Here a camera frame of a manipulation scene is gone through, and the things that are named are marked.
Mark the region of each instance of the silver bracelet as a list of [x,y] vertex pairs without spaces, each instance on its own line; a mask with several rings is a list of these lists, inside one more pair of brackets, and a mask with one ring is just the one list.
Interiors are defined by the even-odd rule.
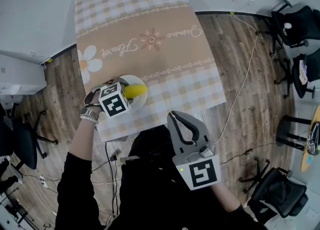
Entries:
[[81,119],[85,119],[85,120],[88,120],[88,121],[91,121],[91,122],[94,122],[95,124],[98,124],[99,122],[93,118],[93,117],[89,117],[89,116],[85,116],[85,115],[80,115],[80,118]]

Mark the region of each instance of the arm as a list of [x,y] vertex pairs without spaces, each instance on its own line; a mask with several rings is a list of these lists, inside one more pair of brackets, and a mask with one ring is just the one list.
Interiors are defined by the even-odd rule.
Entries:
[[95,123],[82,119],[74,135],[58,184],[55,229],[101,229],[91,183]]
[[244,225],[246,229],[266,230],[266,228],[244,211],[240,201],[230,192],[223,183],[210,186],[213,194],[228,213],[228,224],[234,228]]
[[223,183],[213,184],[210,188],[226,212],[233,212],[241,206],[240,201]]

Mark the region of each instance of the cursive text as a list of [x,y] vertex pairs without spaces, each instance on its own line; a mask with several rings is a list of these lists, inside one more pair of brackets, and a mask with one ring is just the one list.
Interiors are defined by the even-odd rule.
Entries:
[[198,37],[202,35],[202,29],[197,29],[197,26],[193,25],[190,30],[171,32],[171,33],[168,33],[166,37],[171,38],[171,37],[186,36],[186,35],[191,35],[192,37]]
[[100,50],[100,52],[102,53],[102,57],[104,58],[108,55],[112,55],[112,53],[114,52],[120,52],[119,55],[120,57],[122,57],[125,52],[134,52],[138,49],[138,45],[131,44],[131,42],[136,40],[136,38],[132,38],[127,45],[123,43],[110,49],[102,49]]

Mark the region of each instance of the table leg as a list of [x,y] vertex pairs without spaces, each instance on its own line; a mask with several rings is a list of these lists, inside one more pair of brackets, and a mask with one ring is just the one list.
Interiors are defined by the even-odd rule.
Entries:
[[307,142],[307,139],[303,136],[298,136],[298,135],[294,135],[294,134],[291,134],[291,133],[287,133],[286,136],[288,138],[292,138],[294,140],[299,140],[299,141],[302,141],[302,142]]
[[310,125],[311,124],[311,120],[291,117],[291,116],[288,116],[288,115],[284,116],[284,119],[286,121],[295,122],[295,123],[299,123],[299,124],[306,124],[306,125]]
[[304,150],[305,150],[305,146],[304,146],[304,145],[294,143],[294,142],[292,142],[292,141],[283,139],[283,138],[281,138],[281,137],[277,137],[277,138],[276,138],[276,141],[277,141],[277,142],[280,142],[280,143],[282,143],[282,144],[284,144],[284,145],[287,145],[287,146],[289,146],[289,147],[292,147],[292,148],[301,150],[301,151],[304,151]]

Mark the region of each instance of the black sleeve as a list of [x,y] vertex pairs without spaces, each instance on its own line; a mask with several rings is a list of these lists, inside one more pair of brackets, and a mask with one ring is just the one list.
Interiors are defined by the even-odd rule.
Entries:
[[240,205],[235,211],[228,214],[230,227],[238,229],[239,226],[243,226],[247,230],[267,230],[267,228],[255,221],[252,216],[245,212],[242,205]]
[[68,153],[58,184],[58,211],[55,229],[101,230],[99,208],[91,183],[92,162]]

